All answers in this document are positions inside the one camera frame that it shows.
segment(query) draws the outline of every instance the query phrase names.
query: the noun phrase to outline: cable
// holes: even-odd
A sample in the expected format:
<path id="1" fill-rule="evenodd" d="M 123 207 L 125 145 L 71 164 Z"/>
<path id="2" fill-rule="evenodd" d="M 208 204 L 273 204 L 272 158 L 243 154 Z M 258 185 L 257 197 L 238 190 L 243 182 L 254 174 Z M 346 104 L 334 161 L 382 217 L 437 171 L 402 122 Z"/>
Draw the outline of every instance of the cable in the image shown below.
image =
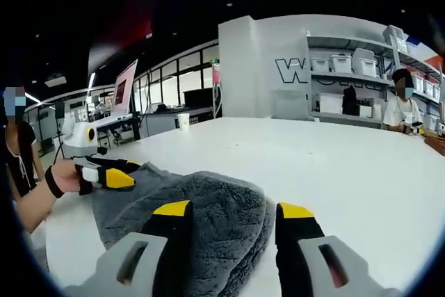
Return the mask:
<path id="1" fill-rule="evenodd" d="M 63 145 L 63 142 L 59 142 L 59 143 L 60 144 L 58 145 L 58 149 L 57 149 L 57 152 L 56 152 L 56 156 L 54 157 L 53 165 L 56 163 L 58 152 L 60 151 L 60 149 L 62 148 L 62 145 Z"/>
<path id="2" fill-rule="evenodd" d="M 145 107 L 144 115 L 140 119 L 140 123 L 139 123 L 138 129 L 140 129 L 140 126 L 142 125 L 142 122 L 143 122 L 143 120 L 144 120 L 144 118 L 145 118 L 145 116 L 147 115 L 147 112 L 148 112 L 148 107 L 149 107 L 148 100 L 149 100 L 149 97 L 150 97 L 150 86 L 152 85 L 152 80 L 153 80 L 152 69 L 149 69 L 147 83 L 145 83 L 145 87 L 144 87 L 145 100 L 146 100 L 147 104 L 146 104 L 146 107 Z"/>

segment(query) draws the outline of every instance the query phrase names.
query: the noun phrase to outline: black ceiling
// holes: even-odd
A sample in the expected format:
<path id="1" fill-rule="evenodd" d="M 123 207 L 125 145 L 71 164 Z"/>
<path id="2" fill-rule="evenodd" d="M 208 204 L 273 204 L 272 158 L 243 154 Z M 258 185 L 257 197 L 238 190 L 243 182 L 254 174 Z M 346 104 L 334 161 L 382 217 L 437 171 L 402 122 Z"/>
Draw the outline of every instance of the black ceiling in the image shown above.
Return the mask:
<path id="1" fill-rule="evenodd" d="M 7 0 L 4 26 L 8 48 L 23 54 L 25 89 L 40 99 L 85 88 L 88 54 L 94 41 L 122 14 L 130 0 Z M 153 36 L 134 43 L 97 71 L 95 86 L 113 83 L 135 57 L 138 71 L 218 38 L 218 24 L 251 15 L 255 19 L 302 13 L 359 17 L 395 24 L 438 51 L 444 46 L 444 0 L 144 0 L 152 8 Z M 47 88 L 43 81 L 62 73 L 68 84 Z"/>

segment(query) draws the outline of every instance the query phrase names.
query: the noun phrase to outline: gray towel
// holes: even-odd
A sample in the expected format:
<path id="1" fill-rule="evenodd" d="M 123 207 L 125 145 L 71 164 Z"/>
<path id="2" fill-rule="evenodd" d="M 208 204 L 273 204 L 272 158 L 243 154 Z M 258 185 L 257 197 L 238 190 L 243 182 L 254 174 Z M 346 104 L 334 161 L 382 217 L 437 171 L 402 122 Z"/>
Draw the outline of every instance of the gray towel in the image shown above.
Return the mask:
<path id="1" fill-rule="evenodd" d="M 181 200 L 193 203 L 188 296 L 237 296 L 266 249 L 275 205 L 248 182 L 212 172 L 180 176 L 146 163 L 131 175 L 131 192 L 99 189 L 92 208 L 108 249 L 138 232 L 153 211 Z"/>

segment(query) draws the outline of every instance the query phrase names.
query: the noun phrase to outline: wrist strap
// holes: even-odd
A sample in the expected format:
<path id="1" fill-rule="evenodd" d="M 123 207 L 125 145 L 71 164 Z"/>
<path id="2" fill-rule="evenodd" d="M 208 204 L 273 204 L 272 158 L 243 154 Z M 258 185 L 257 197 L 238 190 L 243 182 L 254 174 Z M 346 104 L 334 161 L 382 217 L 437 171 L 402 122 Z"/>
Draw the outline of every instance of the wrist strap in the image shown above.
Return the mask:
<path id="1" fill-rule="evenodd" d="M 53 193 L 53 195 L 56 198 L 61 198 L 63 195 L 63 192 L 60 190 L 60 188 L 57 186 L 57 183 L 54 181 L 54 177 L 53 177 L 53 173 L 51 171 L 51 167 L 50 166 L 46 173 L 44 174 L 44 179 L 46 180 L 47 184 L 48 184 L 48 188 L 49 190 Z"/>

